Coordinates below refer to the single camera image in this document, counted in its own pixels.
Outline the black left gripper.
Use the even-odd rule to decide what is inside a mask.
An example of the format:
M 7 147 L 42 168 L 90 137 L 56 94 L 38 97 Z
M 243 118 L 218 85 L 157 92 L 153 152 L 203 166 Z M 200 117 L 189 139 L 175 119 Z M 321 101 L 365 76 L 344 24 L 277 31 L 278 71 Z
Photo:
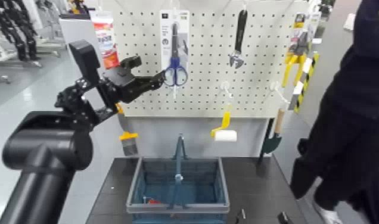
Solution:
M 135 77 L 131 69 L 142 65 L 139 55 L 124 58 L 120 67 L 112 68 L 100 75 L 98 92 L 105 105 L 115 105 L 118 102 L 130 103 L 140 94 L 159 89 L 164 84 L 164 71 L 154 76 Z

